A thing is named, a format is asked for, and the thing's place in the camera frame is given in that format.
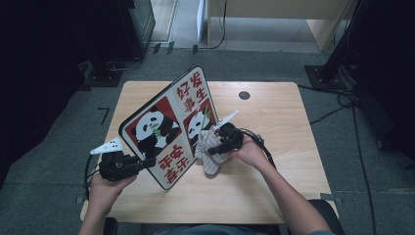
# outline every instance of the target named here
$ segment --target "chair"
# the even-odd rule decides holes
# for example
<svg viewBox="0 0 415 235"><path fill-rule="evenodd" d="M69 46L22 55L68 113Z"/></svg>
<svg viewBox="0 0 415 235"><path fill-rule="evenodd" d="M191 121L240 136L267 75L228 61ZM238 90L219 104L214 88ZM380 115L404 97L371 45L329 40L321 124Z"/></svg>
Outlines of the chair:
<svg viewBox="0 0 415 235"><path fill-rule="evenodd" d="M345 235L342 225L329 203L321 199L313 199L308 201L320 212L333 233L337 235ZM116 219L113 217L107 217L105 221L104 235L116 235L117 229L118 222Z"/></svg>

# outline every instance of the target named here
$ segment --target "black equipment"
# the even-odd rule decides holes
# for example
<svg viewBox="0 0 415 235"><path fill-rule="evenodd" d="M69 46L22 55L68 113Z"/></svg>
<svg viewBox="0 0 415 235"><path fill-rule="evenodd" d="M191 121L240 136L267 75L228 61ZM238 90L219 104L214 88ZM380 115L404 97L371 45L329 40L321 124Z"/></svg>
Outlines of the black equipment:
<svg viewBox="0 0 415 235"><path fill-rule="evenodd" d="M156 25L151 0L85 0L67 12L69 28L93 65L85 86L117 86L122 71L144 58Z"/></svg>
<svg viewBox="0 0 415 235"><path fill-rule="evenodd" d="M340 67L378 134L380 150L399 150L415 160L415 2L361 0L326 65L323 81Z"/></svg>
<svg viewBox="0 0 415 235"><path fill-rule="evenodd" d="M210 155L214 154L224 154L229 151L240 149L244 144L244 135L250 136L256 145L262 149L268 158L269 162L275 167L274 160L272 159L271 153L265 148L264 141L258 134L254 134L250 130L238 129L231 122L226 122L217 130L216 134L220 136L221 144L210 148L207 152Z"/></svg>
<svg viewBox="0 0 415 235"><path fill-rule="evenodd" d="M137 156L131 157L122 151L103 154L99 163L101 176L110 181L119 181L137 175L141 170L155 165L156 158L139 162Z"/></svg>
<svg viewBox="0 0 415 235"><path fill-rule="evenodd" d="M239 131L233 131L236 127L234 124L227 122L220 126L217 134L221 137L222 144L210 148L207 152L210 155L225 154L234 149L240 149L244 143L244 134Z"/></svg>

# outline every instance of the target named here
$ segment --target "black cable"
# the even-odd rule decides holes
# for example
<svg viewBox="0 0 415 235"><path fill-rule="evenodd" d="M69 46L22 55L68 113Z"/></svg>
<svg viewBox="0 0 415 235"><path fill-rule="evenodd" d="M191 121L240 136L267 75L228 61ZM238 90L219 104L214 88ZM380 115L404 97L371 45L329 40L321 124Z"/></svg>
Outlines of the black cable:
<svg viewBox="0 0 415 235"><path fill-rule="evenodd" d="M373 201L372 201L372 192L370 190L369 180L367 178L366 168L365 168L365 165L364 165L364 162L363 162L363 156L362 156L362 151L361 151L361 146L360 146L360 137L359 137L358 127L357 127L357 120L356 120L356 113L355 113L355 107L358 106L358 100L356 98L353 99L351 97L351 96L354 96L354 92L352 90L345 90L345 91L342 91L342 92L332 91L332 90L319 90L319 89L313 89L311 87L306 87L306 86L302 86L302 85L299 85L299 87L304 88L304 89L319 91L319 92L338 94L337 101L338 101L338 103L341 107L334 110L334 111L332 111L332 112L330 112L330 113L328 113L327 115L319 118L316 121L312 121L310 123L310 125L314 124L315 122L321 121L322 119L332 115L333 113L335 113L335 112L337 112L341 109L352 108L353 124L354 124L354 132L355 132L355 136L356 136L357 151L358 151L358 156L359 156L359 159L360 159L360 165L361 165L362 172L363 172L363 178L364 178L364 181L365 181L367 194L368 194L368 198L369 198L369 207L370 207L370 213L371 213L371 218L372 218L373 234L376 235L377 234L376 219L375 219L375 213L374 213L374 207L373 207ZM349 102L346 103L346 104L343 104L342 101L341 101L341 97L347 97L349 99Z"/></svg>
<svg viewBox="0 0 415 235"><path fill-rule="evenodd" d="M218 48L220 45L222 45L223 41L225 40L226 35L226 9L227 9L228 0L225 0L225 7L223 8L223 34L222 39L220 40L219 44L217 44L215 47L205 47L205 48L199 48L199 50L214 50Z"/></svg>
<svg viewBox="0 0 415 235"><path fill-rule="evenodd" d="M274 166L274 168L277 168L277 166L274 163L274 160L272 159L272 155L271 153L269 153L268 149L266 149L262 138L259 138L258 135L256 135L255 133L253 133L252 131L248 130L248 129L244 129L244 128L235 128L235 129L228 129L226 132L238 132L238 133L242 133L245 134L249 137L251 137L251 139L253 139L253 141L255 142L255 144L257 146L259 146L259 148L262 149L262 151L265 153L266 157L268 158L268 161L272 164L272 166Z"/></svg>
<svg viewBox="0 0 415 235"><path fill-rule="evenodd" d="M91 163L92 157L94 157L94 155L89 155L88 161L86 161L85 171L83 174L83 186L85 187L86 200L89 200L88 170L89 170L89 164Z"/></svg>
<svg viewBox="0 0 415 235"><path fill-rule="evenodd" d="M352 112L353 112L353 123L354 123L354 132L356 135L356 142L357 142L357 151L359 154L359 158L360 158L360 166L362 168L362 172L363 172L363 178L366 184L366 189L367 189L367 195L369 198L369 208L370 208L370 214L372 217L372 229L373 229L373 234L376 235L376 220L375 220L375 212L374 212L374 208L373 208L373 202L372 202L372 191L370 190L370 186L369 186L369 180L367 179L367 174L366 174L366 168L364 166L363 163L363 156L362 156L362 151L361 151L361 147L360 147L360 137L359 137L359 132L358 132L358 128L357 128L357 120L356 120L356 113L355 113L355 106L353 106Z"/></svg>

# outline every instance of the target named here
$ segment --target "panda illustration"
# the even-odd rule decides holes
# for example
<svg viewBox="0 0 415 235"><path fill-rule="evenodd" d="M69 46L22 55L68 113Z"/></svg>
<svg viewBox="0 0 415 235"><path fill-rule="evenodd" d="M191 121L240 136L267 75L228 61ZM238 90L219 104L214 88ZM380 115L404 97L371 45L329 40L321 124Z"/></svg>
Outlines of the panda illustration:
<svg viewBox="0 0 415 235"><path fill-rule="evenodd" d="M131 133L138 140L138 150L146 159L157 156L179 133L180 126L153 106L138 121Z"/></svg>
<svg viewBox="0 0 415 235"><path fill-rule="evenodd" d="M210 122L210 112L208 108L197 112L192 118L189 120L189 128L187 131L187 135L190 139L190 144L192 148L196 147L196 143L198 142L198 135L201 133L202 130L210 129L212 123Z"/></svg>

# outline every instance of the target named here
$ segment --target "metal stand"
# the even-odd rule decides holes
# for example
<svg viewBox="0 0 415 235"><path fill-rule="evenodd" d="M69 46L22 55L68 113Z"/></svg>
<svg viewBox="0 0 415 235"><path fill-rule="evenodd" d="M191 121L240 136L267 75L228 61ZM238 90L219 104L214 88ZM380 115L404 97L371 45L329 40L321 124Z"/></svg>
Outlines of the metal stand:
<svg viewBox="0 0 415 235"><path fill-rule="evenodd" d="M89 72L83 84L86 87L117 87L122 76L122 70L95 71Z"/></svg>
<svg viewBox="0 0 415 235"><path fill-rule="evenodd" d="M322 66L304 66L310 80L311 87L314 89L336 89L345 90L345 82L336 73L332 79L323 79L321 76Z"/></svg>

